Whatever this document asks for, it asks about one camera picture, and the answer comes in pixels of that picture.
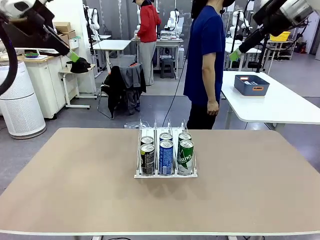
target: gray bin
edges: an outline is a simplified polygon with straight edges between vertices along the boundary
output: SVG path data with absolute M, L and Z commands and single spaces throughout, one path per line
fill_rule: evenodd
M 267 94 L 270 83 L 256 75 L 236 75 L 234 79 L 234 87 L 244 96 L 265 96 Z

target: person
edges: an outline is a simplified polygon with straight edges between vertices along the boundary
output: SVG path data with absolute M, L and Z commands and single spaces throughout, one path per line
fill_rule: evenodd
M 226 37 L 221 15 L 234 0 L 202 1 L 191 26 L 184 95 L 191 101 L 188 129 L 212 129 L 219 112 Z
M 154 84 L 152 59 L 157 44 L 156 26 L 161 24 L 161 19 L 152 4 L 152 0 L 133 0 L 133 2 L 141 7 L 141 25 L 137 33 L 137 36 L 141 40 L 139 54 L 143 66 L 145 84 L 151 86 Z

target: blue t-shirt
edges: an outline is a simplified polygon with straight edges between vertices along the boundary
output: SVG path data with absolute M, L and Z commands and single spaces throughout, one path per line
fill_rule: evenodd
M 193 104 L 206 106 L 208 96 L 205 89 L 202 66 L 203 55 L 216 53 L 215 58 L 215 97 L 220 102 L 222 88 L 226 36 L 221 16 L 212 6 L 205 6 L 193 21 L 190 33 L 189 55 L 185 77 L 184 95 Z

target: can rack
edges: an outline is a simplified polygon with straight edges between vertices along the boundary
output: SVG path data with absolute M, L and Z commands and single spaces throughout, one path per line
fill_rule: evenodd
M 159 174 L 159 144 L 160 144 L 160 134 L 170 133 L 173 136 L 173 163 L 171 175 L 161 175 Z M 179 127 L 172 127 L 171 121 L 169 120 L 167 127 L 157 127 L 157 122 L 154 121 L 154 127 L 144 127 L 142 121 L 140 120 L 139 125 L 139 135 L 137 144 L 137 161 L 136 161 L 136 173 L 134 175 L 135 179 L 158 179 L 158 178 L 197 178 L 197 160 L 195 152 L 193 151 L 192 156 L 192 173 L 190 175 L 179 175 L 178 174 L 178 141 L 180 133 L 189 133 L 185 120 L 181 123 Z M 154 139 L 154 174 L 153 175 L 143 175 L 141 168 L 141 138 L 145 136 L 153 137 Z

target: plastic basket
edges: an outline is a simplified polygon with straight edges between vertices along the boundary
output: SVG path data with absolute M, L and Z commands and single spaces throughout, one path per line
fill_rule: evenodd
M 285 42 L 288 40 L 289 36 L 290 36 L 289 31 L 284 31 L 283 33 L 281 33 L 279 36 L 270 36 L 270 40 L 274 41 L 274 42 Z

